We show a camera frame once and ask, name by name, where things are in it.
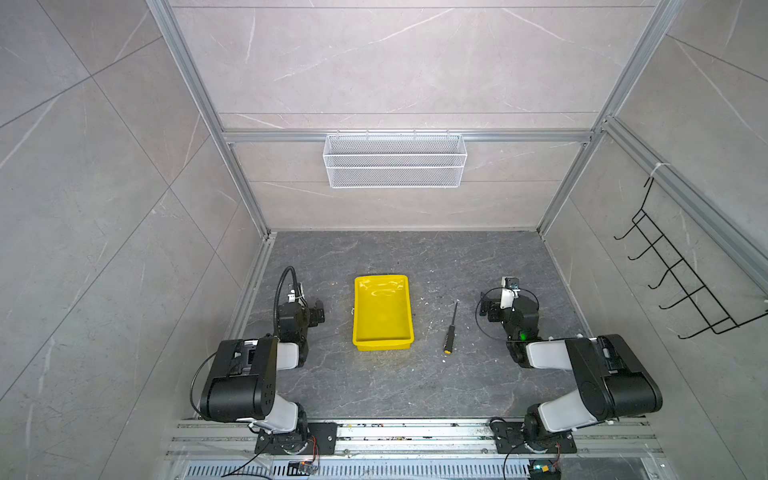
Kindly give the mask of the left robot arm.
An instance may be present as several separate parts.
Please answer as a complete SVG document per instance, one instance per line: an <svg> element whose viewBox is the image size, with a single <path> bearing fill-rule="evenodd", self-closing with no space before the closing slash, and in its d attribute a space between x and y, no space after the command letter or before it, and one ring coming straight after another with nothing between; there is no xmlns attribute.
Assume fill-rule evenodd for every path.
<svg viewBox="0 0 768 480"><path fill-rule="evenodd" d="M191 404L204 420L247 424L259 449L305 453L313 443L306 411L278 394L277 373L304 366L308 331L325 321L323 303L287 302L274 313L274 334L219 344L206 360L210 370Z"/></svg>

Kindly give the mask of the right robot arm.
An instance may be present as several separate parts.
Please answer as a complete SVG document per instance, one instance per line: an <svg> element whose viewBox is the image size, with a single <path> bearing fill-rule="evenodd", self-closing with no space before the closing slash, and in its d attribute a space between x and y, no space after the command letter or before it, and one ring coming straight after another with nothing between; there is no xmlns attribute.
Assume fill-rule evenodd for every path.
<svg viewBox="0 0 768 480"><path fill-rule="evenodd" d="M544 452L575 429L662 408L659 386L622 336L545 340L539 336L538 299L499 290L497 299L481 295L476 316L502 326L512 360L523 369L567 371L575 381L573 391L528 408L521 425L525 447Z"/></svg>

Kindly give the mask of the black yellow screwdriver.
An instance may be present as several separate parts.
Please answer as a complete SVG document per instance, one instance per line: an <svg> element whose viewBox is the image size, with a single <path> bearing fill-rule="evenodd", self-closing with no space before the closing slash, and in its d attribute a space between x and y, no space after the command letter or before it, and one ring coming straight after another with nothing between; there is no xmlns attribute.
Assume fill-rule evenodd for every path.
<svg viewBox="0 0 768 480"><path fill-rule="evenodd" d="M457 317L457 313L458 313L458 304L459 304L459 301L456 300L455 303L454 303L454 309L453 309L453 314L452 314L452 318L451 318L451 323L450 323L450 325L448 327L448 330L447 330L447 333L446 333L446 337L445 337L445 341L444 341L443 352L446 355L450 355L450 354L453 353L454 342L455 342L455 334L456 334L456 317Z"/></svg>

